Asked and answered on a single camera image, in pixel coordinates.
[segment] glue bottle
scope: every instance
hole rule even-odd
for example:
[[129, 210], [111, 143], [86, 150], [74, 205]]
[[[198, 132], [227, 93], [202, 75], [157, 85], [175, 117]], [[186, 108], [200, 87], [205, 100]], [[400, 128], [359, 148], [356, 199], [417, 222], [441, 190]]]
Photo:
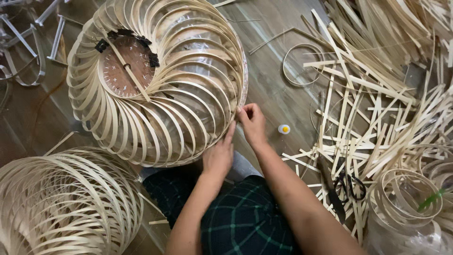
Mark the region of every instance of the glue bottle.
[[286, 135], [287, 133], [289, 133], [291, 131], [291, 128], [289, 128], [288, 125], [280, 125], [279, 128], [278, 128], [279, 132]]

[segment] wooden floor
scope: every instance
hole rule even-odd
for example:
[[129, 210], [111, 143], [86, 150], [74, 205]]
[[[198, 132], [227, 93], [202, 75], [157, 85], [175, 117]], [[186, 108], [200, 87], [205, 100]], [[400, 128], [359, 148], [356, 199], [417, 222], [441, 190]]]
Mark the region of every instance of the wooden floor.
[[[222, 0], [209, 0], [215, 4]], [[59, 13], [71, 19], [85, 23], [100, 5], [101, 0], [77, 0], [68, 4], [61, 4]], [[299, 49], [289, 56], [288, 64], [282, 66], [286, 52], [294, 45], [310, 42], [307, 38], [294, 32], [281, 36], [254, 54], [248, 51], [266, 41], [272, 36], [291, 27], [308, 31], [301, 15], [304, 15], [314, 24], [310, 14], [315, 9], [321, 18], [327, 22], [328, 18], [319, 0], [238, 0], [235, 3], [218, 8], [231, 22], [239, 34], [246, 51], [249, 86], [246, 103], [257, 103], [266, 116], [266, 131], [270, 144], [278, 154], [296, 154], [299, 149], [305, 151], [313, 146], [318, 139], [316, 129], [312, 124], [310, 113], [315, 126], [318, 126], [318, 116], [314, 113], [322, 102], [322, 92], [327, 91], [327, 82], [317, 81], [305, 87], [295, 87], [285, 81], [282, 68], [300, 83], [307, 82], [314, 74], [302, 68], [303, 62], [315, 61], [316, 57], [308, 50]], [[46, 56], [50, 55], [54, 35], [58, 26], [57, 16], [52, 14], [40, 28]], [[81, 26], [67, 22], [63, 32], [66, 45], [66, 54], [74, 43]], [[12, 96], [8, 100], [5, 110], [0, 114], [0, 166], [21, 157], [40, 156], [51, 149], [70, 131], [81, 131], [81, 125], [72, 114], [68, 99], [68, 87], [65, 83], [65, 69], [49, 60], [46, 62], [46, 76], [43, 84], [25, 88], [18, 83], [13, 84]], [[47, 99], [47, 94], [61, 82], [59, 87]], [[0, 95], [4, 93], [4, 86], [0, 87]], [[281, 135], [277, 127], [287, 124], [291, 132]], [[236, 129], [233, 139], [235, 149], [244, 155], [256, 168], [258, 162], [250, 146], [245, 141], [240, 127]], [[72, 147], [91, 145], [95, 141], [91, 134], [76, 133], [68, 139], [57, 151]], [[304, 176], [306, 183], [319, 183], [320, 176], [313, 171], [307, 171]], [[169, 234], [169, 227], [165, 224], [148, 225], [148, 221], [163, 219], [155, 210], [147, 208], [142, 228], [134, 242], [125, 254], [149, 254], [163, 251], [165, 240]]]

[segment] dark green plaid fabric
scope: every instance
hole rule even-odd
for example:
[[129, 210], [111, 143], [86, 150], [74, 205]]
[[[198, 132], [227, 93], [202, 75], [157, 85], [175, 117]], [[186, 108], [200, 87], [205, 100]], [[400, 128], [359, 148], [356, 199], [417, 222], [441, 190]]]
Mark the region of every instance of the dark green plaid fabric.
[[[170, 227], [196, 183], [194, 171], [158, 172], [143, 182]], [[299, 254], [293, 234], [264, 180], [249, 176], [221, 193], [201, 222], [203, 254]]]

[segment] knife blade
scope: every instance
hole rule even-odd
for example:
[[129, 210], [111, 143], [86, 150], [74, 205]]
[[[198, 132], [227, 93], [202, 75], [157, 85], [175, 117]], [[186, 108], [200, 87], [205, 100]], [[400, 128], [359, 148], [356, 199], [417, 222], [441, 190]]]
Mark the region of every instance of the knife blade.
[[323, 175], [324, 182], [327, 184], [328, 196], [330, 203], [332, 204], [335, 213], [338, 216], [338, 220], [341, 224], [344, 224], [346, 219], [346, 212], [344, 211], [344, 206], [338, 197], [337, 192], [335, 191], [335, 186], [333, 185], [331, 172], [327, 166], [326, 158], [323, 155], [318, 157], [318, 167]]

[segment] bamboo lamp shade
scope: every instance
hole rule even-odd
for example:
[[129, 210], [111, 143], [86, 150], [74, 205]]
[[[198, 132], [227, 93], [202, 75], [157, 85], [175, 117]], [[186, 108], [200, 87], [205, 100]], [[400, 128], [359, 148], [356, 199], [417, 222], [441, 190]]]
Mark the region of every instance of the bamboo lamp shade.
[[9, 255], [122, 254], [143, 216], [134, 171], [80, 147], [0, 169], [0, 246]]
[[215, 144], [247, 79], [237, 34], [205, 0], [108, 0], [68, 57], [74, 117], [100, 147], [147, 167], [190, 163]]

